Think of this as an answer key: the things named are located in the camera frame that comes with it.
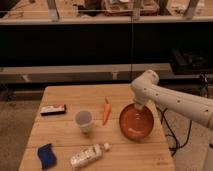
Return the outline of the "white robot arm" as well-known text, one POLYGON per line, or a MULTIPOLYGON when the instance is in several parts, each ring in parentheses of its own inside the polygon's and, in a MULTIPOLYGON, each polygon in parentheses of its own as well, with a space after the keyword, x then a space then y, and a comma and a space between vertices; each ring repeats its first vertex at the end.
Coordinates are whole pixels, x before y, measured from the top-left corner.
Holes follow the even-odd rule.
POLYGON ((152 100, 208 128, 212 136, 202 171, 213 171, 213 99, 163 88, 158 82, 153 70, 146 70, 131 82, 135 107, 142 109, 152 100))

